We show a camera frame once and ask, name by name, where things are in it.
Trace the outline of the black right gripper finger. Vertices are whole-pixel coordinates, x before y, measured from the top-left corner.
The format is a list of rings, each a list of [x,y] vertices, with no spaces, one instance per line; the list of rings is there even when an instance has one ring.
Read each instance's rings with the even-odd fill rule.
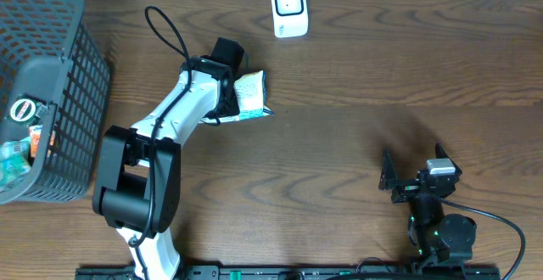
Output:
[[[398,181],[398,176],[395,172],[395,166],[391,155],[387,149],[383,151],[382,171],[378,184],[380,190],[393,189]]]
[[[437,159],[448,159],[453,167],[455,168],[455,173],[460,176],[462,174],[462,170],[461,168],[453,161],[453,159],[445,152],[445,150],[443,149],[443,146],[440,144],[440,143],[436,143],[435,144],[435,147],[434,147],[434,150],[435,150],[435,155],[436,155],[436,158]]]

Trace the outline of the white blue snack bag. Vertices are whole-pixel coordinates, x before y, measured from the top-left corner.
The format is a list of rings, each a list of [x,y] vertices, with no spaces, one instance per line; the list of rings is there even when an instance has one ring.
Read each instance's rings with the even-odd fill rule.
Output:
[[[251,120],[268,115],[274,115],[266,106],[266,73],[263,70],[248,73],[238,78],[234,83],[234,90],[238,98],[240,113],[235,116],[214,118],[211,110],[199,124],[218,126],[222,123]]]

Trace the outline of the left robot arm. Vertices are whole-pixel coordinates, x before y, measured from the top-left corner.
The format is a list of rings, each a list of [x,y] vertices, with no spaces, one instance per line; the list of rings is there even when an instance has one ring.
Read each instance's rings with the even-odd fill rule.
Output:
[[[128,244],[136,277],[172,279],[182,264],[170,231],[180,200],[182,146],[204,117],[236,103],[240,63],[191,58],[149,115],[104,134],[92,208]]]

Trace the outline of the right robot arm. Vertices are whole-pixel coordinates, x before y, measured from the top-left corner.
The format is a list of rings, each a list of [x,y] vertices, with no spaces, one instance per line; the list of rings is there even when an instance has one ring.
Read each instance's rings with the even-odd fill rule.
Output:
[[[419,250],[419,258],[409,267],[413,273],[441,267],[462,269],[473,258],[475,221],[443,210],[443,200],[456,191],[461,174],[440,144],[435,145],[435,157],[411,179],[399,178],[391,154],[383,151],[378,188],[391,192],[392,203],[409,205],[408,237]]]

